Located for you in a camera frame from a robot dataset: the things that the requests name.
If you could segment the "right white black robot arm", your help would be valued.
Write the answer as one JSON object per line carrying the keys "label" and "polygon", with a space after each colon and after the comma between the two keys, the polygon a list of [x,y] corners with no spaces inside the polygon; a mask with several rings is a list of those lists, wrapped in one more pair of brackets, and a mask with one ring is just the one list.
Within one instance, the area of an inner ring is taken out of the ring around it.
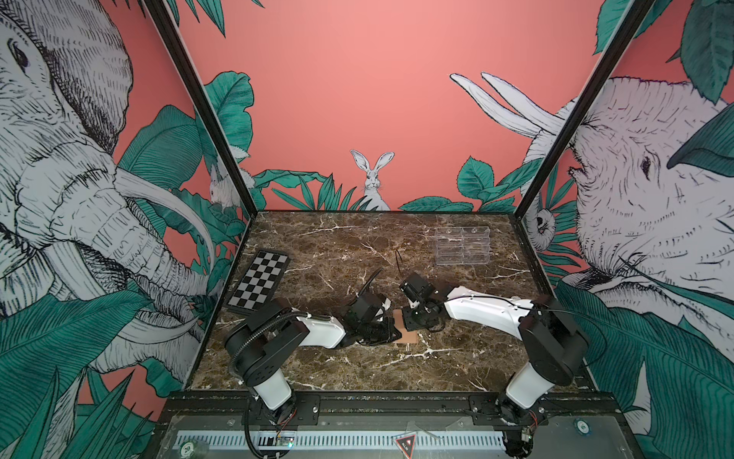
{"label": "right white black robot arm", "polygon": [[502,298],[464,286],[440,290],[417,273],[401,285],[409,305],[401,310],[405,328],[429,330],[447,319],[505,332],[525,347],[528,362],[514,374],[498,405],[529,411],[556,386],[575,378],[590,346],[589,337],[553,296]]}

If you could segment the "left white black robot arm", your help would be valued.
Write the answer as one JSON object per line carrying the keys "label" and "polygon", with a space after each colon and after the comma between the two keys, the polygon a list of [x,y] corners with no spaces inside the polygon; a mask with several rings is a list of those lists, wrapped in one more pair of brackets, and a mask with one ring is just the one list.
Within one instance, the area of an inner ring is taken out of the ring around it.
{"label": "left white black robot arm", "polygon": [[231,329],[224,340],[229,374],[242,382],[275,416],[296,409],[282,366],[300,347],[340,349],[353,344],[378,346],[403,337],[389,312],[390,301],[364,292],[341,316],[298,311],[275,299]]}

